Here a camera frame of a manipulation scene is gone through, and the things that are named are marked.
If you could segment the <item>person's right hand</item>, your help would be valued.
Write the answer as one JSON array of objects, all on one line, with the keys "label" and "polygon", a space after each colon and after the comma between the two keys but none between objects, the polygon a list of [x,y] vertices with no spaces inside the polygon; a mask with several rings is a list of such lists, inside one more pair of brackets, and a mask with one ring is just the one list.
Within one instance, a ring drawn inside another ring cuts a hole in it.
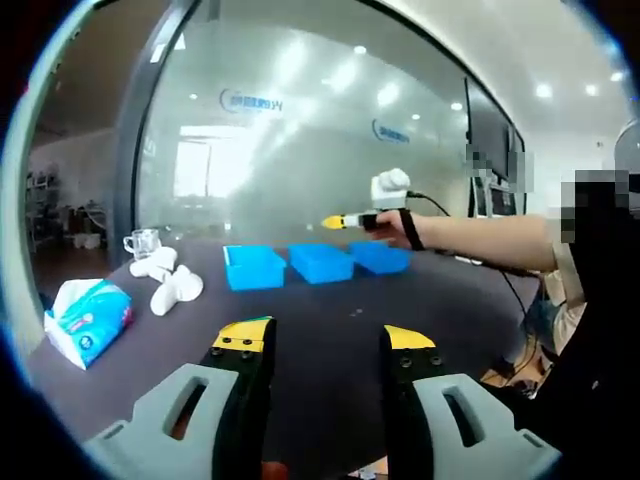
[{"label": "person's right hand", "polygon": [[392,247],[412,250],[404,226],[401,214],[398,210],[390,210],[378,213],[376,216],[377,227],[369,232],[373,240],[386,242]]}]

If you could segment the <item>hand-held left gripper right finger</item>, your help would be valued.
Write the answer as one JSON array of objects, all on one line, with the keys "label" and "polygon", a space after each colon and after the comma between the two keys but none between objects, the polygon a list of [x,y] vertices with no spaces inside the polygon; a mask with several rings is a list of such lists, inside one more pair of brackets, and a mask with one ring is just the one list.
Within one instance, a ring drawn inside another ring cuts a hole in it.
[{"label": "hand-held left gripper right finger", "polygon": [[517,428],[477,381],[448,372],[425,335],[384,325],[380,376],[390,478],[552,478],[560,451]]}]

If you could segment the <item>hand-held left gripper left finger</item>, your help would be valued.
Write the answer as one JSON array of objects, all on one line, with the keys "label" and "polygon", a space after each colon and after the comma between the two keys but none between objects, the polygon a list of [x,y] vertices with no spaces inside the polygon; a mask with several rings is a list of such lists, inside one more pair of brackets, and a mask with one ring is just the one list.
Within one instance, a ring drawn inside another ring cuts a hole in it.
[{"label": "hand-held left gripper left finger", "polygon": [[113,479],[259,479],[270,410],[277,321],[224,326],[187,363],[84,444]]}]

